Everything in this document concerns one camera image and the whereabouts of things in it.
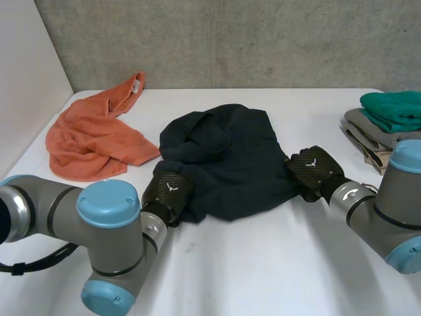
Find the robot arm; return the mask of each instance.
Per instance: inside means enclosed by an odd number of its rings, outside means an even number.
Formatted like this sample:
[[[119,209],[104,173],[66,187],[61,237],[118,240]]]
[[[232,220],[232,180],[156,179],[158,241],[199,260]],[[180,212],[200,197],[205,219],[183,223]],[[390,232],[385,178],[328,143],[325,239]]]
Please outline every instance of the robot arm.
[[[400,273],[421,271],[421,141],[398,144],[377,194],[345,178],[336,161],[316,146],[293,155],[287,166],[302,185],[305,200],[323,197]]]
[[[178,190],[157,190],[171,186]],[[36,176],[16,176],[0,186],[0,243],[44,234],[85,246],[92,274],[82,301],[98,315],[126,315],[174,224],[192,185],[181,176],[156,174],[142,212],[136,189],[119,180],[85,189]]]

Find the concrete wall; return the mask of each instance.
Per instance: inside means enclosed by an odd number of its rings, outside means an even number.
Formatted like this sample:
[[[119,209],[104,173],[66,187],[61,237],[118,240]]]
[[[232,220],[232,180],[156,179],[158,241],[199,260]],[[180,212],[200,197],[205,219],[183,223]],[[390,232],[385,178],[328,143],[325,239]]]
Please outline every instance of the concrete wall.
[[[74,90],[421,90],[419,0],[36,0]]]
[[[0,1],[0,181],[73,95],[32,0]]]

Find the table surface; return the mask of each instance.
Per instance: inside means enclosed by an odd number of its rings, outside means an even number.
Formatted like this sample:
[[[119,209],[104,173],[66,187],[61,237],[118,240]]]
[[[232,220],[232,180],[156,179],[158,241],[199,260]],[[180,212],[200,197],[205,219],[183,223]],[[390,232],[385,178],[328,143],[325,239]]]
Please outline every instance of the table surface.
[[[370,89],[145,90],[120,119],[159,144],[173,119],[225,103],[267,111],[287,155],[319,145],[356,181],[378,186],[381,176],[339,129],[348,109]],[[98,91],[77,93],[74,100]],[[12,174],[34,174],[81,187],[49,170],[45,130]],[[115,178],[141,194],[159,159]],[[283,205],[232,223],[207,217],[172,230],[144,284],[134,315],[421,315],[421,274],[400,275],[374,253],[325,202],[296,197]],[[0,247],[0,262],[39,259],[64,242],[31,236]],[[88,316],[80,291],[91,267],[79,247],[59,265],[38,273],[0,274],[0,315]]]

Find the folded cloth stack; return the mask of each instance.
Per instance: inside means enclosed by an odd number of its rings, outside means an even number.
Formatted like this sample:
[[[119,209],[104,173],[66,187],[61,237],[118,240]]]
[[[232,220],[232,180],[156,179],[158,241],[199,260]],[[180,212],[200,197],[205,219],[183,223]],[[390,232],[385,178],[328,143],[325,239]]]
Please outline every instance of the folded cloth stack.
[[[368,93],[360,102],[363,109],[345,113],[343,130],[383,174],[397,142],[421,139],[421,93]]]

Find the green towel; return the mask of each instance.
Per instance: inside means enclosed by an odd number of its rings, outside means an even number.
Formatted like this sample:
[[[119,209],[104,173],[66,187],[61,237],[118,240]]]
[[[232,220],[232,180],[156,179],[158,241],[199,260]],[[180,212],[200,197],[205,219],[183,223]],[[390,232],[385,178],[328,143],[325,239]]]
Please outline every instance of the green towel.
[[[374,124],[389,133],[421,128],[421,92],[368,93],[360,98],[362,110]]]

